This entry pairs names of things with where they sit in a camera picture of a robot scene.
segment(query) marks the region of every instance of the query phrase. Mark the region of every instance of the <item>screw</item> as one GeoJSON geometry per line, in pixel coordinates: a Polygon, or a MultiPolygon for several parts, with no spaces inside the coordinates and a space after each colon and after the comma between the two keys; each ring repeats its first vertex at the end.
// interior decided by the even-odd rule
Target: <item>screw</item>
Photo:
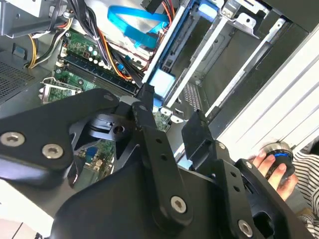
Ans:
{"type": "Polygon", "coordinates": [[[42,148],[42,153],[50,159],[58,159],[63,155],[63,148],[57,144],[50,143],[42,148]]]}
{"type": "Polygon", "coordinates": [[[218,143],[218,146],[219,147],[221,147],[221,149],[225,149],[226,147],[225,147],[225,145],[224,144],[222,144],[221,142],[220,143],[218,143]]]}
{"type": "Polygon", "coordinates": [[[143,111],[147,111],[147,110],[148,110],[148,109],[146,109],[145,106],[142,106],[142,105],[140,105],[140,108],[141,108],[143,111]]]}
{"type": "Polygon", "coordinates": [[[175,211],[177,211],[178,213],[185,213],[186,212],[186,203],[179,196],[173,196],[170,199],[170,204],[175,209],[175,211]]]}
{"type": "Polygon", "coordinates": [[[1,135],[0,142],[9,147],[17,147],[24,143],[25,137],[18,132],[7,132],[1,135]]]}
{"type": "Polygon", "coordinates": [[[242,233],[245,234],[248,238],[251,238],[253,236],[253,230],[247,222],[245,222],[244,220],[239,220],[238,226],[242,233]]]}
{"type": "Polygon", "coordinates": [[[253,166],[251,165],[251,163],[248,162],[248,161],[246,161],[246,165],[247,165],[247,167],[249,167],[249,168],[253,168],[253,166]]]}
{"type": "Polygon", "coordinates": [[[113,101],[113,97],[110,96],[109,94],[104,95],[104,98],[109,100],[109,101],[113,101]]]}

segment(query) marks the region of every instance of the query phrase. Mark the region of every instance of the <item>orange cable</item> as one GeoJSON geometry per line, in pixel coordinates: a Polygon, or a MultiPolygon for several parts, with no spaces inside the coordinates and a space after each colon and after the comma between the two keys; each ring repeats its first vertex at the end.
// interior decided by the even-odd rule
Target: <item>orange cable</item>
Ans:
{"type": "Polygon", "coordinates": [[[165,8],[165,11],[168,15],[168,18],[169,18],[169,26],[171,25],[171,16],[169,14],[169,11],[168,11],[168,8],[166,7],[166,4],[164,2],[161,2],[161,4],[163,5],[163,7],[165,8]]]}
{"type": "Polygon", "coordinates": [[[174,6],[173,6],[173,3],[171,2],[171,0],[169,0],[169,4],[171,7],[171,11],[173,12],[173,18],[174,18],[175,17],[175,10],[174,10],[174,6]]]}
{"type": "Polygon", "coordinates": [[[104,44],[104,46],[105,46],[106,53],[108,54],[108,57],[109,57],[109,59],[110,59],[110,62],[111,62],[111,64],[112,64],[112,67],[114,68],[115,72],[116,72],[120,77],[122,77],[122,78],[124,78],[124,79],[126,79],[126,80],[132,79],[130,76],[129,76],[129,77],[128,77],[128,76],[124,76],[124,75],[118,70],[118,68],[116,67],[116,65],[115,65],[115,63],[114,63],[114,61],[113,61],[113,58],[112,58],[112,56],[111,56],[111,53],[110,53],[110,51],[109,51],[109,47],[108,47],[108,44],[107,44],[107,42],[106,42],[106,40],[105,40],[105,37],[104,37],[104,35],[101,33],[100,29],[98,29],[98,30],[99,30],[99,33],[100,33],[100,37],[103,39],[103,44],[104,44]]]}

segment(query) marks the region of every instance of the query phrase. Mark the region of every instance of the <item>metal mesh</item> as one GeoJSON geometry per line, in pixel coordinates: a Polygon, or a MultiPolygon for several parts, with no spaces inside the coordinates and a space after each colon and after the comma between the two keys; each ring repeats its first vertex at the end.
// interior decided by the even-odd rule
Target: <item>metal mesh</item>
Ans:
{"type": "Polygon", "coordinates": [[[16,94],[34,77],[0,62],[0,102],[9,94],[16,94]]]}
{"type": "Polygon", "coordinates": [[[195,85],[191,83],[186,84],[184,87],[184,97],[185,100],[194,107],[194,111],[200,110],[198,93],[195,85]]]}

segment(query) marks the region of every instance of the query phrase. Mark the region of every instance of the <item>striped shirt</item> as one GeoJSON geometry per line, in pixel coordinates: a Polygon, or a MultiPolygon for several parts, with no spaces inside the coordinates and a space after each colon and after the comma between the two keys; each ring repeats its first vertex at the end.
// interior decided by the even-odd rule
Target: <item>striped shirt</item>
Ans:
{"type": "Polygon", "coordinates": [[[297,187],[312,213],[299,216],[311,234],[319,239],[319,156],[298,152],[293,165],[298,177],[297,187]]]}

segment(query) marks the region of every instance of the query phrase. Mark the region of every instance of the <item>finger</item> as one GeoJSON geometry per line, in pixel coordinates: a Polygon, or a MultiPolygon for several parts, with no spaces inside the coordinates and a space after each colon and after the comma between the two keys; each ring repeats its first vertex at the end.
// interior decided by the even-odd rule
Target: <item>finger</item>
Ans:
{"type": "Polygon", "coordinates": [[[292,194],[297,183],[298,178],[295,174],[293,174],[285,181],[283,186],[277,189],[278,194],[284,201],[292,194]]]}
{"type": "Polygon", "coordinates": [[[266,153],[264,151],[261,151],[258,156],[254,159],[253,164],[258,168],[260,164],[264,161],[266,157],[266,153]]]}
{"type": "Polygon", "coordinates": [[[280,180],[282,179],[287,167],[284,163],[279,164],[279,166],[275,169],[273,174],[268,179],[270,185],[277,190],[280,180]]]}
{"type": "Polygon", "coordinates": [[[258,170],[265,177],[271,165],[275,162],[275,157],[273,155],[269,155],[259,166],[258,170]]]}

